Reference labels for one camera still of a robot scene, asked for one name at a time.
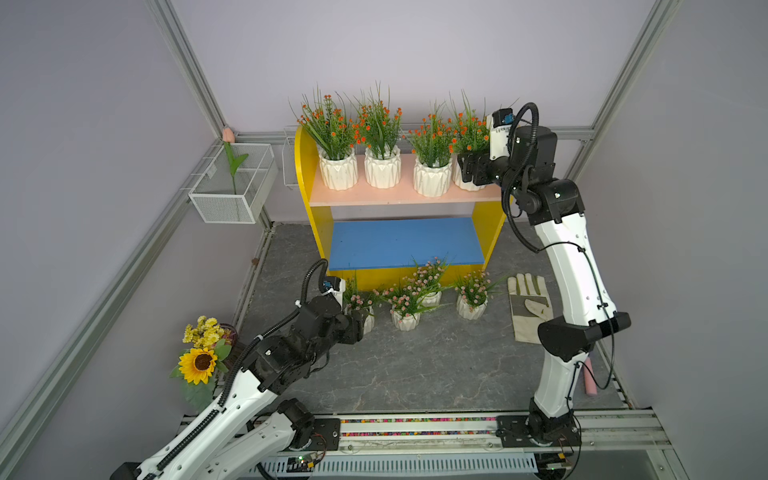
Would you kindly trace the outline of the pink plant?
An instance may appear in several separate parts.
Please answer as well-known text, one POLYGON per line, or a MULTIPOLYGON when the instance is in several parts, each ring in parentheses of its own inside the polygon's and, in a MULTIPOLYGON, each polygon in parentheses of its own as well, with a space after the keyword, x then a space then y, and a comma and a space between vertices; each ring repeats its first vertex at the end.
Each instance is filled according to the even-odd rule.
POLYGON ((363 335, 368 335, 375 326, 374 309, 377 304, 376 290, 363 291, 360 289, 357 278, 346 281, 343 293, 343 312, 345 314, 357 313, 363 320, 363 335))
POLYGON ((410 279, 383 290, 380 296, 389 305, 395 327, 400 331, 412 331, 424 313, 439 307, 442 289, 410 279))
POLYGON ((442 298, 443 277, 447 265, 443 259, 434 257, 424 265, 418 266, 409 278, 409 291, 414 293, 424 307, 437 307, 442 298))
POLYGON ((465 320, 478 320, 487 309, 489 299, 497 293, 504 277, 492 280, 486 271, 472 271, 451 284, 457 293, 456 309, 465 320))

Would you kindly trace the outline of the orange plant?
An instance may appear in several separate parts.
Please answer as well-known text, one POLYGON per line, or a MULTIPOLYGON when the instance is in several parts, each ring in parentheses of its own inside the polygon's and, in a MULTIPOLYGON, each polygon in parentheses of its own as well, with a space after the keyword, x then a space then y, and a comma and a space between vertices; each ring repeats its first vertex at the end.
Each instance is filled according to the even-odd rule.
POLYGON ((334 191, 354 187, 359 179, 357 128, 343 100, 316 87, 311 96, 302 96, 300 108, 292 113, 316 144, 324 185, 334 191))
POLYGON ((355 99, 358 117, 357 141, 365 146, 364 167, 367 183, 384 190, 401 180, 401 137, 403 111, 392 107, 391 91, 376 82, 368 93, 355 99))
POLYGON ((452 128, 443 116, 444 103, 434 103, 421 124, 409 129, 405 138, 415 155, 413 186, 425 197, 436 198, 447 193, 451 182, 452 152, 455 140, 452 128))
POLYGON ((490 133, 486 119, 472 108, 469 97, 464 90, 461 91, 463 110, 459 111, 454 102, 451 102, 454 119, 449 120, 454 130, 454 138, 451 151, 454 157, 453 182, 460 189, 476 192, 483 190, 485 185, 477 186, 472 181, 464 181, 460 159, 479 156, 490 153, 490 133))

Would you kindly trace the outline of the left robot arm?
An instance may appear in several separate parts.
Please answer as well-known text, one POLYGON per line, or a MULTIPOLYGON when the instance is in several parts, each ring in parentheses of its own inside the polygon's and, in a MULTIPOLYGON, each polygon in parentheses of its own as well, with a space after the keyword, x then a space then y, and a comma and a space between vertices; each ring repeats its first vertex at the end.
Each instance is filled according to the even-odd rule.
POLYGON ((259 461, 311 443, 314 417, 296 399, 284 400, 267 419, 240 430, 293 383, 319 371, 337 344, 363 336, 358 313, 344 313, 345 283, 320 259, 305 274, 294 310, 258 335, 237 358, 219 395, 190 425, 141 463, 126 462, 114 479, 236 479, 259 461))

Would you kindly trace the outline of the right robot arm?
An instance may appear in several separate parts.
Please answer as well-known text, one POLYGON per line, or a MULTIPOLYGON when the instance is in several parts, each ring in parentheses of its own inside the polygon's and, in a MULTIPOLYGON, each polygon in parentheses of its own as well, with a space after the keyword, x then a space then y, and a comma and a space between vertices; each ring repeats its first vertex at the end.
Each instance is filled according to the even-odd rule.
POLYGON ((498 185, 504 215, 513 216, 513 205, 525 214, 542 247, 519 231, 514 235, 533 253, 547 254, 563 302, 562 315, 537 328, 545 356, 528 416, 515 425, 500 425, 498 434, 550 446, 580 432, 572 407, 578 376, 595 344, 614 339, 630 327, 631 319, 617 309, 601 279, 577 185, 554 175, 557 135, 540 125, 537 105, 501 108, 488 116, 486 125, 490 150, 459 155, 462 179, 498 185))

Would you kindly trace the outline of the yellow rack pink blue shelves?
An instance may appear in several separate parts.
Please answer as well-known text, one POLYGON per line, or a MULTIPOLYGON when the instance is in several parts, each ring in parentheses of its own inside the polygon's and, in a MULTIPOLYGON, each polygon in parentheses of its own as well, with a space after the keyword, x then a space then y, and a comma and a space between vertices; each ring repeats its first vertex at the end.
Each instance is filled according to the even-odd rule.
POLYGON ((298 187, 318 252, 330 271, 370 290, 399 281, 435 258, 448 268, 445 282, 487 267, 506 218, 500 189, 450 186, 426 197, 413 186, 415 157, 401 157, 401 181, 377 189, 360 179, 335 191, 323 183, 315 141, 304 130, 294 139, 298 187))

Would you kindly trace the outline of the beige gardening glove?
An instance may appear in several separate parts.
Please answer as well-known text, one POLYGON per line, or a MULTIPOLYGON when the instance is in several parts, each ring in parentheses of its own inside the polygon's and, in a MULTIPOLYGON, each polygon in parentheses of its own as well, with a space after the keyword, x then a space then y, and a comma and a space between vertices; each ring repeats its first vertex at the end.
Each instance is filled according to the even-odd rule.
POLYGON ((515 340, 540 344, 538 327, 554 318, 545 279, 531 273, 517 274, 507 284, 515 340))

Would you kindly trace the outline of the yellow sunflower bouquet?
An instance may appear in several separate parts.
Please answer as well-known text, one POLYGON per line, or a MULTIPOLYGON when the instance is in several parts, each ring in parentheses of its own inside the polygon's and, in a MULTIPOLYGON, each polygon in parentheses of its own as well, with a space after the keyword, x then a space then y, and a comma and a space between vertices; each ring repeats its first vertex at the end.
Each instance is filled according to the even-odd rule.
POLYGON ((179 355, 170 373, 180 386, 183 399, 195 413, 202 412, 229 368, 230 357, 238 339, 237 330, 214 317, 200 316, 185 327, 182 343, 186 349, 179 355))

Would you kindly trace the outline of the white mesh hanging basket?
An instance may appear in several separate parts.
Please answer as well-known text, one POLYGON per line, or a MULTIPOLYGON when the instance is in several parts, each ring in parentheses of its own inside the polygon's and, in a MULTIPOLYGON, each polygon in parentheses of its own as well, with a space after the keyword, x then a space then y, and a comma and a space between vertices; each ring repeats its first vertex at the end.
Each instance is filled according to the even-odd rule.
POLYGON ((278 173, 272 146, 222 143, 188 198, 208 224, 256 224, 278 173))

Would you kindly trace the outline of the pink artificial tulip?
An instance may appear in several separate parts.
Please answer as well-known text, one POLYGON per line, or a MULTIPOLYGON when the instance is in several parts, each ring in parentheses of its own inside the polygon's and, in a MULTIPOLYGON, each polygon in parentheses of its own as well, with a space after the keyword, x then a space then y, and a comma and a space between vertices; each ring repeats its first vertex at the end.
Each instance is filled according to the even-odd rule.
POLYGON ((233 144, 236 141, 235 134, 230 127, 225 127, 222 130, 223 147, 227 156, 229 173, 231 176, 233 194, 237 195, 237 181, 236 175, 240 166, 248 159, 249 154, 237 154, 233 149, 233 144))

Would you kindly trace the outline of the purple garden trowel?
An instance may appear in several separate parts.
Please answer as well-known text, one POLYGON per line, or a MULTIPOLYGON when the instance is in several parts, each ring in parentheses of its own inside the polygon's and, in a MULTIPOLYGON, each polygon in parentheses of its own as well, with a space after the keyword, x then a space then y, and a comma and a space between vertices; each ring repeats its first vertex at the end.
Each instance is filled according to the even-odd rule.
POLYGON ((592 363, 589 358, 586 358, 582 367, 584 378, 584 391, 589 397, 595 397, 598 395, 597 383, 593 377, 594 372, 592 370, 592 363))

